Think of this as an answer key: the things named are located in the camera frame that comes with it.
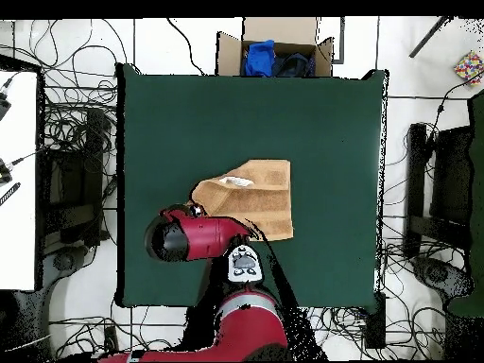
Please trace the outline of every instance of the white tile floor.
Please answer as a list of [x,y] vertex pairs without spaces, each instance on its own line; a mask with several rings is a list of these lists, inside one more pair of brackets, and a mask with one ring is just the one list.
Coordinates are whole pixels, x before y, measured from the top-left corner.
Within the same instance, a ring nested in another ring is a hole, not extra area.
[[[241,18],[216,19],[174,19],[173,22],[185,33],[192,44],[193,60],[206,74],[213,74],[216,66],[216,32],[222,30],[240,38]],[[387,163],[400,160],[404,154],[403,138],[412,123],[435,121],[440,98],[452,86],[460,83],[460,78],[454,73],[453,66],[467,52],[474,49],[484,56],[484,42],[482,30],[472,24],[466,25],[461,20],[454,20],[437,32],[421,52],[411,59],[408,54],[417,45],[425,33],[437,21],[437,17],[346,17],[345,26],[345,54],[344,64],[334,66],[334,76],[342,78],[362,78],[370,69],[388,69],[389,106],[388,106],[388,142]],[[79,71],[97,74],[113,75],[114,58],[118,61],[134,62],[145,74],[196,74],[198,71],[191,65],[188,48],[182,36],[175,31],[164,19],[143,20],[109,20],[117,31],[121,45],[109,24],[102,20],[69,20],[59,21],[52,28],[53,36],[59,52],[59,60],[65,60],[80,45],[86,43],[91,35],[89,44],[106,46],[111,49],[113,56],[103,51],[101,47],[90,48],[76,54],[75,66]],[[45,62],[52,63],[56,59],[52,38],[48,34],[46,21],[18,21],[15,24],[15,44],[17,47],[29,48],[29,34],[32,31],[32,48],[36,48],[38,56]],[[319,39],[335,36],[335,58],[339,58],[339,21],[338,18],[322,18]],[[12,45],[11,25],[0,23],[0,44]],[[0,48],[0,54],[11,55],[11,50]],[[29,56],[21,51],[15,52],[15,57],[31,61]],[[62,68],[71,69],[71,62],[66,62]],[[47,74],[49,85],[70,85],[69,80],[58,72]],[[81,86],[96,86],[99,77],[82,75],[78,77]],[[478,92],[481,87],[470,89],[461,87],[452,94],[452,100],[445,103],[439,128],[448,129],[469,123],[466,103],[468,98]],[[110,163],[108,172],[114,171],[114,161]],[[389,166],[386,169],[385,187],[390,188],[406,176],[405,164]],[[428,210],[431,184],[426,186],[426,210]],[[386,203],[401,200],[405,195],[405,186],[400,185],[389,190],[385,195]],[[107,207],[115,207],[116,194],[109,200]],[[386,205],[384,215],[403,215],[403,203]],[[107,225],[116,240],[116,212],[106,212]],[[385,222],[401,231],[402,219],[386,219]],[[385,237],[396,234],[390,229],[384,230]],[[386,286],[395,294],[400,295],[408,305],[410,311],[422,306],[433,305],[440,308],[441,303],[437,294],[419,284],[414,277],[405,270],[396,274],[386,275]],[[68,279],[62,280],[56,287],[51,305],[50,320],[79,319],[103,316],[111,313],[110,305],[116,288],[116,246],[112,241],[106,241],[97,250],[95,261],[87,268],[77,272]],[[406,311],[401,302],[391,292],[387,291],[388,324],[406,319]],[[146,307],[136,307],[132,310],[113,308],[114,319],[130,330],[132,319],[133,333],[139,335],[140,323],[144,320],[143,338],[146,341],[164,338],[175,344],[182,337],[184,323],[184,308],[150,307],[147,315]],[[317,319],[312,319],[315,327],[320,327]],[[423,312],[417,322],[425,331],[432,327],[443,329],[442,318],[435,313]],[[165,327],[157,324],[173,324]],[[51,326],[52,342],[57,348],[76,332],[79,325]],[[102,331],[95,329],[95,336],[102,339]],[[130,336],[118,331],[121,348],[130,346]],[[357,347],[344,337],[316,331],[317,341],[322,343],[323,349],[331,360],[360,359],[361,353]],[[392,325],[388,329],[388,341],[406,340],[409,337],[408,324]],[[162,342],[152,344],[153,348],[163,348]],[[410,358],[414,352],[411,348],[392,347],[401,357]],[[432,349],[434,357],[439,357],[439,349]],[[64,355],[78,352],[78,347],[68,347]],[[383,351],[385,357],[391,353]]]

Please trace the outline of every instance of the cardboard box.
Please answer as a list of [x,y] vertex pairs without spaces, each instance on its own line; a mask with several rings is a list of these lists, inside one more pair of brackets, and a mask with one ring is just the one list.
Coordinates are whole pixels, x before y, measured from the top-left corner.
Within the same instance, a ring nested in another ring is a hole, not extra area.
[[272,39],[276,54],[315,54],[316,77],[333,75],[333,38],[316,44],[316,17],[245,17],[242,22],[242,41],[218,32],[216,38],[216,75],[240,76],[244,50],[252,43]]

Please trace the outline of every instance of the black pole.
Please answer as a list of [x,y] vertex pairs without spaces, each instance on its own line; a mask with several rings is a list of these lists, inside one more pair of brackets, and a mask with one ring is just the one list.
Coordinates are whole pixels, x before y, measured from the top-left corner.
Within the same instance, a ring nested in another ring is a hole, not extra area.
[[415,49],[410,53],[410,58],[413,59],[415,56],[417,56],[417,53],[422,49],[422,47],[425,46],[425,44],[428,42],[428,40],[434,36],[434,33],[436,33],[440,28],[441,26],[445,23],[445,21],[447,21],[449,17],[441,17],[439,18],[439,20],[437,21],[437,23],[435,23],[433,26],[432,26],[432,29],[430,29],[428,31],[428,33],[425,35],[425,37],[422,39],[422,41],[417,44],[417,47],[415,47]]

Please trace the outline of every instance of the white label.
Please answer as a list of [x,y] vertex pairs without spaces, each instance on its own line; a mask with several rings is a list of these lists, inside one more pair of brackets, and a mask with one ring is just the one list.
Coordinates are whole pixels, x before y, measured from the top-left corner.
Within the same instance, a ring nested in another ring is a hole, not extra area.
[[245,178],[238,178],[238,177],[224,177],[219,181],[223,183],[230,182],[238,186],[248,186],[253,183],[253,181],[251,180],[246,180]]

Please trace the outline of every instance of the blue cloth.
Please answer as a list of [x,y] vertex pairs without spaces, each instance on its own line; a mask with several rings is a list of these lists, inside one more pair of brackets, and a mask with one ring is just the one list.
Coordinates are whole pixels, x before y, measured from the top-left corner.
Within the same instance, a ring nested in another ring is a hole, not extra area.
[[274,63],[274,41],[253,43],[249,46],[246,61],[246,75],[251,77],[270,77]]

